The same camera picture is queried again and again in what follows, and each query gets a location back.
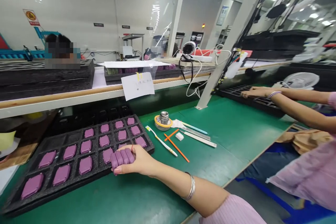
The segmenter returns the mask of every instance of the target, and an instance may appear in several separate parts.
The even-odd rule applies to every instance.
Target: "green work surface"
[[[260,110],[226,98],[213,97],[208,107],[199,111],[195,102],[168,108],[171,119],[179,119],[209,133],[212,148],[188,136],[180,142],[171,138],[190,160],[187,163],[178,153],[173,156],[148,132],[155,145],[153,157],[167,165],[220,186],[235,178],[254,158],[270,146],[290,123],[279,121]],[[159,112],[140,116],[144,126],[150,126],[162,140],[164,132],[154,126]],[[3,205],[21,167],[0,198]],[[109,174],[46,203],[18,217],[0,217],[0,223],[180,223],[192,212],[184,200],[160,181],[139,174]]]

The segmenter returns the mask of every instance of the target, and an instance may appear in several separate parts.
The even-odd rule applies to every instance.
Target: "silver bangle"
[[[189,174],[191,177],[191,189],[190,189],[189,195],[188,197],[183,198],[184,200],[188,201],[193,197],[194,192],[195,192],[195,179],[189,172],[185,172],[185,173]]]
[[[270,99],[272,96],[274,96],[274,95],[276,95],[278,93],[281,93],[281,91],[274,91],[269,96],[267,96],[267,98]]]

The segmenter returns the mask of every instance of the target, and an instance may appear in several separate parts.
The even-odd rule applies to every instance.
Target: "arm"
[[[255,89],[242,92],[242,96],[247,98],[248,96],[260,96],[267,97],[274,89]],[[327,131],[331,134],[336,134],[336,117],[327,117],[321,113],[306,107],[296,101],[293,101],[285,95],[278,93],[271,97],[271,100],[289,116],[293,117],[307,126],[318,129],[321,131]]]
[[[305,102],[312,103],[321,103],[328,104],[328,99],[330,96],[330,92],[319,92],[314,90],[305,90],[305,89],[291,89],[291,88],[278,88],[273,89],[271,87],[252,87],[251,90],[254,89],[272,89],[273,91],[281,91],[281,93],[291,98],[292,100],[300,100]]]
[[[131,148],[127,145],[121,149]],[[190,175],[153,159],[140,145],[133,145],[135,162],[117,167],[114,174],[140,173],[160,180],[171,190],[186,198],[191,189]],[[188,203],[203,217],[214,213],[229,196],[223,188],[202,178],[194,177],[195,192]]]

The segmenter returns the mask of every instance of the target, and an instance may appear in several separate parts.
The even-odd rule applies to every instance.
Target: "orange stick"
[[[177,129],[177,130],[175,130],[173,133],[171,133],[171,134],[169,135],[169,137],[172,137],[178,130],[179,130],[179,129]]]
[[[169,140],[169,142],[171,142],[171,144],[177,149],[177,151],[182,155],[182,157],[184,157],[184,159],[189,163],[189,160],[185,157],[185,155],[180,151],[180,149],[173,143],[173,141],[170,140],[169,136],[166,135],[166,133],[164,134],[165,137]]]

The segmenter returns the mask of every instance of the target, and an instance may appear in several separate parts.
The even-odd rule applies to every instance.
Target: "beige cloth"
[[[330,142],[333,137],[325,131],[317,129],[303,130],[298,132],[285,132],[276,142],[293,142],[295,150],[302,155],[320,144]]]

